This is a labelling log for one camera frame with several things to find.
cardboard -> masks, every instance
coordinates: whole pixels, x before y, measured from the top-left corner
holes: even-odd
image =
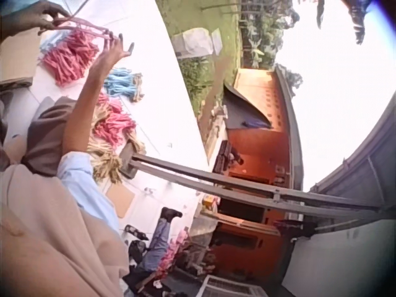
[[[20,32],[1,43],[0,89],[29,87],[40,53],[39,28]]]
[[[106,196],[114,204],[119,218],[125,217],[126,212],[135,198],[135,194],[127,189],[123,184],[112,184],[108,189]]]

orange wall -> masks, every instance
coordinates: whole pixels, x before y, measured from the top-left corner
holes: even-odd
[[[277,165],[289,172],[287,134],[262,129],[233,129],[228,130],[228,140],[244,160],[243,165],[232,167],[230,173],[267,178],[273,183]]]
[[[245,178],[268,179],[273,183],[276,176],[275,167],[283,166],[290,172],[290,149],[287,134],[287,113],[283,110],[282,93],[275,83],[273,72],[240,69],[234,87],[242,93],[251,104],[271,121],[273,129],[232,129],[227,130],[228,140],[241,154],[244,164],[232,167],[225,175],[237,174]],[[289,183],[288,175],[285,185]],[[263,223],[273,225],[274,220],[285,218],[285,212],[266,210]],[[237,226],[222,225],[221,231],[239,235],[257,236],[256,248],[247,249],[229,244],[215,248],[218,268],[227,272],[244,270],[258,278],[268,277],[277,266],[282,250],[282,238],[245,230]]]
[[[283,239],[279,236],[256,233],[255,231],[240,229],[236,226],[222,225],[222,231],[237,235],[257,236],[255,249],[223,244],[214,249],[220,270],[233,273],[235,270],[244,270],[245,275],[254,275],[257,278],[268,277],[274,272],[280,260]]]

sky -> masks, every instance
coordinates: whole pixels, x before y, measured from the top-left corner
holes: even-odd
[[[316,4],[294,5],[300,21],[286,30],[277,62],[303,76],[292,100],[304,162],[304,191],[341,165],[377,123],[396,90],[396,37],[375,3],[362,45],[346,6],[326,1],[322,29]]]

orange building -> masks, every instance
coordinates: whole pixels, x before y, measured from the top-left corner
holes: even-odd
[[[223,174],[263,184],[301,189],[301,145],[290,90],[280,69],[240,69],[225,87],[228,142],[244,160]],[[273,226],[289,213],[222,199],[222,224],[213,234],[218,268],[231,277],[265,280],[282,266],[285,243]]]

gray metal rail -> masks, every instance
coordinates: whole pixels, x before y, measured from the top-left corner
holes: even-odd
[[[160,167],[167,171],[173,171],[174,173],[169,173],[152,166],[147,166],[143,163]],[[242,179],[230,178],[220,174],[195,170],[186,166],[177,165],[140,154],[133,155],[129,164],[138,170],[168,180],[172,183],[180,184],[182,186],[206,192],[208,194],[220,196],[223,199],[251,204],[257,207],[302,213],[315,217],[348,218],[351,220],[381,220],[396,218],[396,213],[394,211],[381,211],[381,205],[355,201],[341,197],[305,193],[292,189],[285,189],[282,187],[269,186],[266,184],[254,183]],[[234,189],[241,189],[251,192],[252,194],[261,194],[267,196],[268,198],[257,197],[242,192],[227,190],[222,187],[213,186],[211,184],[201,183],[199,181],[180,176],[179,174],[214,184],[221,184]],[[311,205],[315,206],[291,204],[287,202],[288,200],[309,202]]]

